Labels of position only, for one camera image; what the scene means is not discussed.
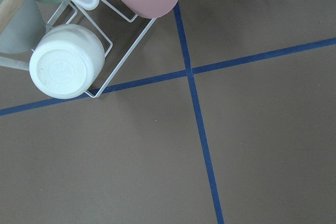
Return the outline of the white cup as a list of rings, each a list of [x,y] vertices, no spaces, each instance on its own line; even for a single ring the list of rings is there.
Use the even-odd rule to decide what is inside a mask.
[[[75,24],[52,28],[39,42],[29,73],[35,86],[57,99],[82,95],[97,78],[105,61],[99,38]]]

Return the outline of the pale grey cup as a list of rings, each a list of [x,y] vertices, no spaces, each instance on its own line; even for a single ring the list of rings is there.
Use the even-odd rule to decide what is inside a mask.
[[[46,27],[35,0],[25,0],[1,33],[1,52],[18,54],[35,49]]]

